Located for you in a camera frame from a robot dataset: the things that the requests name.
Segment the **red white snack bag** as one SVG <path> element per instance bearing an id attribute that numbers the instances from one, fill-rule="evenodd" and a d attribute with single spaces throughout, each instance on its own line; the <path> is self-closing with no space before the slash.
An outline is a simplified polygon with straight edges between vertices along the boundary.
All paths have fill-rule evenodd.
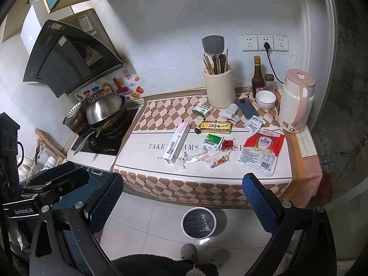
<path id="1" fill-rule="evenodd" d="M 261 129 L 246 140 L 235 164 L 272 177 L 284 140 L 285 136 L 280 132 Z"/>

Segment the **white Doctor toothpaste box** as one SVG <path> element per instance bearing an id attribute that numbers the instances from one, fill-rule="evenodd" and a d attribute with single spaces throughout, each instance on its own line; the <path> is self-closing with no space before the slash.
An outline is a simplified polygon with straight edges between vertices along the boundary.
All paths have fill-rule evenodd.
<path id="1" fill-rule="evenodd" d="M 169 164 L 174 164 L 176 162 L 176 159 L 178 158 L 184 142 L 187 138 L 189 130 L 190 125 L 188 123 L 182 122 L 177 126 L 172 139 L 167 145 L 164 155 L 162 156 L 162 158 L 166 160 Z"/>

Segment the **orange candy wrapper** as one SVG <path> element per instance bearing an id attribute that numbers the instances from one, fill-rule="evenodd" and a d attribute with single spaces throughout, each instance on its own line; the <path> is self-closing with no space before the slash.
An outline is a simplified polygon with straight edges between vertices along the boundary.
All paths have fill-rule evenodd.
<path id="1" fill-rule="evenodd" d="M 215 158 L 210 166 L 211 169 L 216 168 L 223 163 L 229 162 L 230 160 L 230 154 L 226 153 L 224 155 L 221 155 L 219 158 Z"/>

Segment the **small red sachet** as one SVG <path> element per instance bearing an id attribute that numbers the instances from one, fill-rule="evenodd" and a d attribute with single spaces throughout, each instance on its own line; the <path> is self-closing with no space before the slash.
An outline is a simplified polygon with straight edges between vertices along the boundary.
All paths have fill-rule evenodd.
<path id="1" fill-rule="evenodd" d="M 235 141 L 233 139 L 223 140 L 221 149 L 222 150 L 232 150 L 235 147 Z"/>

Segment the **steel pot with food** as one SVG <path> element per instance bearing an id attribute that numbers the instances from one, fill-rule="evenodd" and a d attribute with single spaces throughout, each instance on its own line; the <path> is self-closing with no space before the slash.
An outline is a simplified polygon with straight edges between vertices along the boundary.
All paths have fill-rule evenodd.
<path id="1" fill-rule="evenodd" d="M 88 102 L 81 101 L 75 104 L 67 113 L 63 120 L 63 124 L 67 126 L 73 133 L 78 135 L 84 134 L 89 129 L 89 123 L 86 117 Z"/>

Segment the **green white sachet packet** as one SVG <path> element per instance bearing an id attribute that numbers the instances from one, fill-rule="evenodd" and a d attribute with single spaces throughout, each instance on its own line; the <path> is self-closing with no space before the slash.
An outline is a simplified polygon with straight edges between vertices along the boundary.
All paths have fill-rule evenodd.
<path id="1" fill-rule="evenodd" d="M 223 139 L 223 136 L 213 135 L 209 133 L 203 141 L 203 146 L 211 150 L 217 150 L 220 147 Z"/>

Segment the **black frying pan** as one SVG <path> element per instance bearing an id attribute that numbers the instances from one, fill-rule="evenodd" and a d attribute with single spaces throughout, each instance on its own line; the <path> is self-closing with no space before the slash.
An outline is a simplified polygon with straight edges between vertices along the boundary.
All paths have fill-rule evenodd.
<path id="1" fill-rule="evenodd" d="M 74 150 L 74 155 L 81 152 L 84 147 L 100 147 L 101 140 L 105 141 L 107 137 L 116 138 L 122 132 L 122 128 L 127 124 L 129 114 L 127 110 L 119 110 L 106 121 L 97 123 L 97 126 L 91 126 L 90 131 Z"/>

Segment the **clear plastic wrapper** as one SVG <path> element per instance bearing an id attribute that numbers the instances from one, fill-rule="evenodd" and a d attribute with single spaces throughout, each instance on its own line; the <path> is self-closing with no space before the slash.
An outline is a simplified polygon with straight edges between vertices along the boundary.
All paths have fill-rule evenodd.
<path id="1" fill-rule="evenodd" d="M 174 163 L 175 171 L 181 171 L 186 169 L 186 161 L 185 158 L 177 158 L 176 162 Z"/>

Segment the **dark blue smartphone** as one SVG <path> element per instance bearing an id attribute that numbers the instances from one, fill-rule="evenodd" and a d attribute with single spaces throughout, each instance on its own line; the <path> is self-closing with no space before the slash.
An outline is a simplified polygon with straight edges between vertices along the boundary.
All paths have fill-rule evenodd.
<path id="1" fill-rule="evenodd" d="M 238 99 L 235 102 L 235 104 L 239 107 L 242 114 L 247 120 L 250 120 L 253 116 L 255 117 L 259 116 L 258 111 L 254 108 L 254 106 L 252 105 L 252 103 L 250 102 L 248 98 L 245 97 L 245 98 Z"/>

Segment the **pink white electric kettle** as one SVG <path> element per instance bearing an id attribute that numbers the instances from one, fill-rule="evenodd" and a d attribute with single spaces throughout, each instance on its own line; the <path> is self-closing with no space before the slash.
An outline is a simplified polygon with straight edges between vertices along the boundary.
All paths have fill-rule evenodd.
<path id="1" fill-rule="evenodd" d="M 300 133 L 305 127 L 314 101 L 316 82 L 299 69 L 289 69 L 282 87 L 278 113 L 280 127 L 289 133 Z"/>

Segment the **dark soy sauce bottle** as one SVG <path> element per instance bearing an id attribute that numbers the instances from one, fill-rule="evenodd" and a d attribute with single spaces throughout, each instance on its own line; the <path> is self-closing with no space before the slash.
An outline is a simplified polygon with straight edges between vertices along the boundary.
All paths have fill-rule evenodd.
<path id="1" fill-rule="evenodd" d="M 258 55 L 254 56 L 254 75 L 251 79 L 253 96 L 255 97 L 259 91 L 265 89 L 265 80 L 261 73 L 261 57 Z"/>

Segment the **cream ribbed utensil holder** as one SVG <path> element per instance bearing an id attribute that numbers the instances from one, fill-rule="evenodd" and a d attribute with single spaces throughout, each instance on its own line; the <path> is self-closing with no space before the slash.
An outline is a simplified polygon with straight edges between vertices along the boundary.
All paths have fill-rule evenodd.
<path id="1" fill-rule="evenodd" d="M 203 69 L 208 101 L 212 107 L 227 108 L 235 102 L 235 86 L 231 73 L 230 65 L 225 73 L 216 75 L 209 74 L 207 69 Z"/>

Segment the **small brown spice jar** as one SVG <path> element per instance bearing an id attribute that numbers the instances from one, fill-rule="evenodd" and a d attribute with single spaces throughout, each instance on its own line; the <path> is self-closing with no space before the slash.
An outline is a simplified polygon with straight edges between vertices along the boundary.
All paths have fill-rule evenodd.
<path id="1" fill-rule="evenodd" d="M 274 75 L 265 74 L 264 75 L 265 89 L 274 93 Z"/>

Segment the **black spatula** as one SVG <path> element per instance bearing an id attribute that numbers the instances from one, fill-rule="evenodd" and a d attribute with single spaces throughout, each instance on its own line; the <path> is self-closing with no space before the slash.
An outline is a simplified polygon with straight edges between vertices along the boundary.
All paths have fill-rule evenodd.
<path id="1" fill-rule="evenodd" d="M 203 50 L 212 58 L 218 58 L 224 51 L 224 37 L 223 36 L 206 36 L 201 40 Z"/>

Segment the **fruit wall stickers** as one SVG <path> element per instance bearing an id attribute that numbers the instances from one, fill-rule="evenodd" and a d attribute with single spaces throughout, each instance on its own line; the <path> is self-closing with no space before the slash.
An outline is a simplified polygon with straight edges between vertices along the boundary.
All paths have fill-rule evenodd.
<path id="1" fill-rule="evenodd" d="M 78 101 L 92 100 L 95 93 L 98 97 L 116 93 L 119 96 L 125 96 L 130 101 L 143 97 L 145 91 L 142 79 L 132 70 L 124 67 L 82 87 L 73 93 L 73 96 Z"/>

